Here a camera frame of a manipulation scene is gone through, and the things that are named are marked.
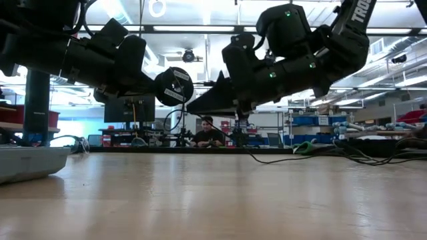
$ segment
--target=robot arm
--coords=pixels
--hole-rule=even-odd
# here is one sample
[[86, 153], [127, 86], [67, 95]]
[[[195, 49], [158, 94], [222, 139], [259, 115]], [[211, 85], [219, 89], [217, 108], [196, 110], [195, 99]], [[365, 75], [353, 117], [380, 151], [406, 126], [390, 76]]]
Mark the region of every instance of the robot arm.
[[312, 88], [316, 97], [330, 85], [361, 69], [369, 38], [366, 28], [376, 0], [345, 0], [331, 26], [310, 30], [304, 9], [293, 4], [272, 7], [258, 19], [258, 35], [268, 40], [282, 61], [269, 63], [255, 56], [254, 37], [238, 35], [222, 51], [230, 77], [222, 74], [215, 86], [191, 102], [191, 113], [247, 115], [256, 106]]
[[[23, 65], [92, 86], [100, 102], [110, 95], [152, 94], [175, 106], [191, 98], [193, 84], [183, 69], [170, 68], [155, 81], [141, 71], [146, 42], [128, 36], [115, 19], [91, 39], [72, 37], [83, 25], [85, 0], [18, 2], [0, 0], [0, 70], [5, 76], [16, 75], [17, 66]], [[83, 14], [78, 27], [64, 30], [74, 26], [79, 8]]]

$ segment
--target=man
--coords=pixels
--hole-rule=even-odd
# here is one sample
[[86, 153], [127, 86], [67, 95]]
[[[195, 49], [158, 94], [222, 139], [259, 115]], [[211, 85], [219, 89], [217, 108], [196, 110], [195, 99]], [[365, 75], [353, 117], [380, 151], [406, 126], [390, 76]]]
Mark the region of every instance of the man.
[[224, 145], [224, 135], [212, 129], [212, 117], [203, 117], [201, 119], [201, 126], [203, 130], [196, 133], [194, 138], [191, 140], [191, 146], [193, 147], [207, 147], [210, 143], [216, 147]]

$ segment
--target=security camera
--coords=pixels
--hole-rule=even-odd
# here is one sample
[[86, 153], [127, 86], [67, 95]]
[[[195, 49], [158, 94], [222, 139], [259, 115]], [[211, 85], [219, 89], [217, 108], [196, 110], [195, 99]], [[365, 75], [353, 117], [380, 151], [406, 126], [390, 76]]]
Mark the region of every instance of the security camera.
[[193, 49], [186, 49], [184, 54], [182, 55], [182, 61], [184, 63], [191, 63], [195, 59]]
[[404, 63], [404, 62], [406, 62], [406, 60], [407, 60], [406, 54], [403, 54], [402, 56], [393, 58], [392, 63], [394, 63], [394, 64]]

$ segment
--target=gray plastic bin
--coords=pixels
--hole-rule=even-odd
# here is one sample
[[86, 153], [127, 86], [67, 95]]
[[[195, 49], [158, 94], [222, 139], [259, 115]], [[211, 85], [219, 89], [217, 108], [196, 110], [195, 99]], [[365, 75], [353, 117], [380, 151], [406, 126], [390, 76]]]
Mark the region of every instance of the gray plastic bin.
[[67, 147], [0, 147], [0, 184], [57, 173], [69, 153]]

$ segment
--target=table surface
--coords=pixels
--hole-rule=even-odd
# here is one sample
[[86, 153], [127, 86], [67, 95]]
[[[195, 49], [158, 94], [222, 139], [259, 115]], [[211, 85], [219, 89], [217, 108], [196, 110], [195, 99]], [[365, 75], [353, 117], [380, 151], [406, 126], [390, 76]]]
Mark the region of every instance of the table surface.
[[426, 182], [421, 161], [74, 155], [54, 176], [0, 186], [0, 239], [425, 240]]

